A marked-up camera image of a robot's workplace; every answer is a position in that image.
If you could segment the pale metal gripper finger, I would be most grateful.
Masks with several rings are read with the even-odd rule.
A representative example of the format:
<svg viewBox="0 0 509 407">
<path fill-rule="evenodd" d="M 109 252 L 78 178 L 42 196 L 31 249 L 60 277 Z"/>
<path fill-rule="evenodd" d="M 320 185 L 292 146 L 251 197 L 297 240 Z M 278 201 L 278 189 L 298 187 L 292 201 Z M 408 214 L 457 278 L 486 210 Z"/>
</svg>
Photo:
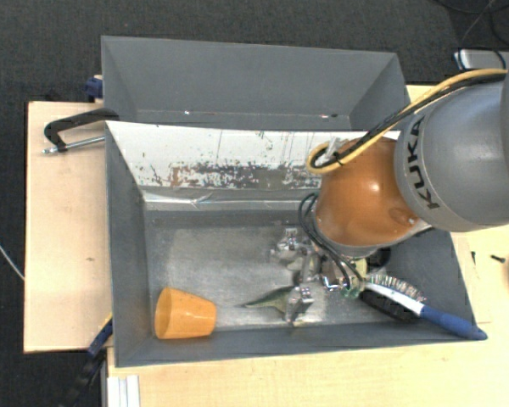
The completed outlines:
<svg viewBox="0 0 509 407">
<path fill-rule="evenodd" d="M 303 230 L 289 227 L 270 250 L 270 260 L 289 271 L 302 271 L 310 253 L 310 239 Z"/>
<path fill-rule="evenodd" d="M 310 287 L 296 286 L 288 294 L 284 320 L 293 325 L 299 315 L 304 314 L 314 303 Z"/>
</svg>

